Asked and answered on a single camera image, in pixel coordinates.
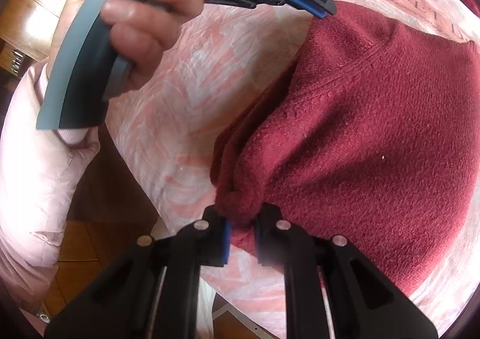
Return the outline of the pink sleeve left forearm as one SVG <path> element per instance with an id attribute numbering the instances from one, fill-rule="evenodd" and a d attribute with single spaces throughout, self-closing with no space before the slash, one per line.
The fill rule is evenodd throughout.
<path id="1" fill-rule="evenodd" d="M 47 68 L 27 70 L 1 131 L 1 281 L 27 317 L 55 279 L 73 195 L 100 149 L 97 129 L 36 128 Z"/>

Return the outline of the person's left hand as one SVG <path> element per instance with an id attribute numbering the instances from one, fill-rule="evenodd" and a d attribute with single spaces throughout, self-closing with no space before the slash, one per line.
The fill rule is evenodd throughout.
<path id="1" fill-rule="evenodd" d="M 51 43 L 49 58 L 43 68 L 41 93 L 47 81 L 64 36 L 84 0 L 67 0 L 59 17 Z M 178 41 L 182 25 L 199 16 L 205 0 L 107 0 L 100 16 L 111 28 L 110 40 L 122 57 L 131 61 L 122 92 L 139 90 L 154 75 L 164 52 Z"/>

